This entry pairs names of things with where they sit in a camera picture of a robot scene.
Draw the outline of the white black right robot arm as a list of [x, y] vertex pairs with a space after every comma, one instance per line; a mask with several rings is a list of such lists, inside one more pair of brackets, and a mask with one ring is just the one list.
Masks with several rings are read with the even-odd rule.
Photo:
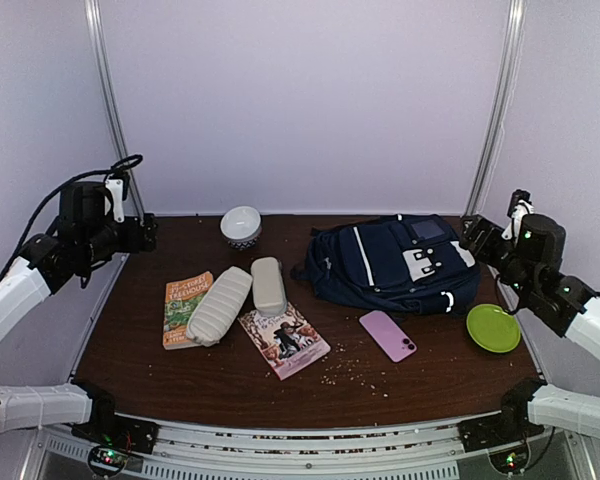
[[[527, 309], [557, 336], [600, 362], [600, 292], [561, 273], [566, 231], [542, 214], [525, 214], [504, 230], [480, 216], [462, 220], [460, 245], [497, 270]], [[551, 426], [600, 440], [600, 397], [537, 379], [516, 384], [502, 398], [492, 430], [499, 440], [522, 437], [532, 425]]]

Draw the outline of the navy blue student backpack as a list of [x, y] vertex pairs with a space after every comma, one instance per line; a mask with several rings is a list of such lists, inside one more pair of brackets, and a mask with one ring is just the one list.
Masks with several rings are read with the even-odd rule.
[[304, 264], [290, 275], [331, 303], [419, 315], [465, 311], [481, 281], [451, 224], [407, 214], [314, 229]]

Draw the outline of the white quilted pencil pouch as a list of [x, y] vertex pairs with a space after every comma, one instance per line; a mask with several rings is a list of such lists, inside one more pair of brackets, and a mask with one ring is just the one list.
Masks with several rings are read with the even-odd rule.
[[253, 277], [232, 266], [213, 283], [189, 318], [186, 336], [194, 346], [211, 347], [228, 332], [251, 290]]

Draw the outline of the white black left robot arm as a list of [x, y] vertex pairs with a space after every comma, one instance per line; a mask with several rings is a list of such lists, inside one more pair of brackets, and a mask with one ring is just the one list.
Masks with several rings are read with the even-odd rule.
[[[126, 180], [69, 180], [51, 192], [59, 213], [48, 229], [23, 235], [0, 272], [0, 343], [24, 317], [72, 278], [88, 286], [92, 274], [118, 253], [151, 252], [157, 223], [151, 213], [124, 212]], [[74, 424], [103, 444], [124, 433], [114, 397], [87, 381], [42, 387], [0, 385], [0, 434]]]

